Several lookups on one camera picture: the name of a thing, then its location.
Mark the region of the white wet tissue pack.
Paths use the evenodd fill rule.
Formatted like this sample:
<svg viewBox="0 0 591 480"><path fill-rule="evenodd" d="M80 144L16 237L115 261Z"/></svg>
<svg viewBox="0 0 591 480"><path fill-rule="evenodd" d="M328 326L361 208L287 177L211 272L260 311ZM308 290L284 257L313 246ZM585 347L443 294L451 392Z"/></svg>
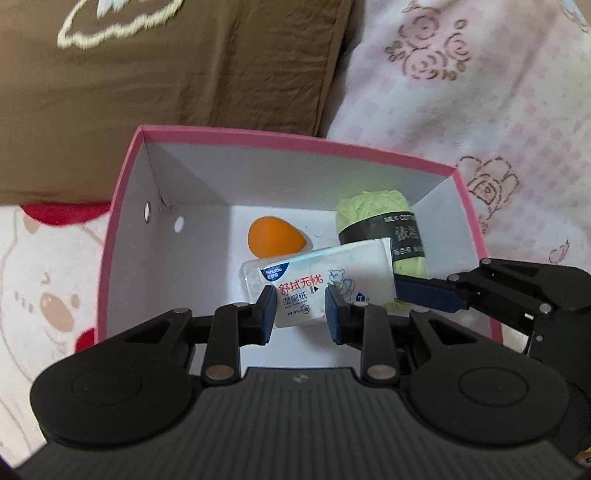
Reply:
<svg viewBox="0 0 591 480"><path fill-rule="evenodd" d="M246 262L240 268L249 299L276 288L274 326L294 327L325 316L325 288L335 286L349 303L385 306L394 301L391 240L363 240L338 247Z"/></svg>

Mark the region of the green yarn ball black label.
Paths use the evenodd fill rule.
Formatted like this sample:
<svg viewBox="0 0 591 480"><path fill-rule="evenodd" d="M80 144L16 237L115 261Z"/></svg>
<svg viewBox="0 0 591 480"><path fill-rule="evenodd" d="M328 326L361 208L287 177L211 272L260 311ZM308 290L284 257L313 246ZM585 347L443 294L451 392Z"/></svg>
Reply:
<svg viewBox="0 0 591 480"><path fill-rule="evenodd" d="M405 302L394 292L394 274L425 278L425 249L416 215L397 190L363 192L342 200L335 213L342 248L332 282L352 302L378 304L401 313Z"/></svg>

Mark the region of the pink checkered cartoon pillow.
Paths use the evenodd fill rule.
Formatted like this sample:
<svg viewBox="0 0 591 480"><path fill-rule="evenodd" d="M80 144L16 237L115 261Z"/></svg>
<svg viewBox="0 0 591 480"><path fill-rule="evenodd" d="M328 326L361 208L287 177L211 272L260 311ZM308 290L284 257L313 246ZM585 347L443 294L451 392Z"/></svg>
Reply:
<svg viewBox="0 0 591 480"><path fill-rule="evenodd" d="M457 168L495 257L590 266L590 20L575 1L358 1L322 136Z"/></svg>

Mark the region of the pink cardboard box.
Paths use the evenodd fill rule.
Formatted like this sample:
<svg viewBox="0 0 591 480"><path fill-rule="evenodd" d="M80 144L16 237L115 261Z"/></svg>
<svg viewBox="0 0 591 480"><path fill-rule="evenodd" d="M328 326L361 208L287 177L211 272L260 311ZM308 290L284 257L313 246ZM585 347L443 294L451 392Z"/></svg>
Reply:
<svg viewBox="0 0 591 480"><path fill-rule="evenodd" d="M245 367L356 367L325 323L331 284L352 301L386 302L342 253L338 214L359 200L387 203L394 265L443 279L487 250L470 195L451 166L318 138L211 127L141 126L110 209L95 337L104 341L173 308L212 314L277 291L270 343L242 349Z"/></svg>

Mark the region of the orange makeup sponge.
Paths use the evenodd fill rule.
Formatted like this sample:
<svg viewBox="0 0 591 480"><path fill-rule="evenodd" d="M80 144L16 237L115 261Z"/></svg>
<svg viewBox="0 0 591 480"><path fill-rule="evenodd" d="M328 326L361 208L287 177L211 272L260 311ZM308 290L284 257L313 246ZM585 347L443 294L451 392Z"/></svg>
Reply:
<svg viewBox="0 0 591 480"><path fill-rule="evenodd" d="M249 227L249 250L257 258L270 258L297 253L307 240L293 225L279 217L263 216Z"/></svg>

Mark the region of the brown embroidered pillow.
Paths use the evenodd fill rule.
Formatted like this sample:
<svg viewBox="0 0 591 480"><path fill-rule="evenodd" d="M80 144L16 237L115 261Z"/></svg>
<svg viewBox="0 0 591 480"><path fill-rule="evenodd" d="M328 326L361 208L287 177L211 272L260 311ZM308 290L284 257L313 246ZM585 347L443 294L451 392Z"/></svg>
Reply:
<svg viewBox="0 0 591 480"><path fill-rule="evenodd" d="M141 125L318 132L348 1L5 1L1 200L111 198Z"/></svg>

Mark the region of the bear print red white blanket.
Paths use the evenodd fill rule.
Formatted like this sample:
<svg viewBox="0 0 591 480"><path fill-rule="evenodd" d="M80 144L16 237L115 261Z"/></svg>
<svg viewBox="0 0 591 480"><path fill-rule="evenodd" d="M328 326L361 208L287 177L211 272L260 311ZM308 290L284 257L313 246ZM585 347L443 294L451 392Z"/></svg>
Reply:
<svg viewBox="0 0 591 480"><path fill-rule="evenodd" d="M19 206L1 209L1 455L12 466L44 443L32 382L95 325L108 219L49 226Z"/></svg>

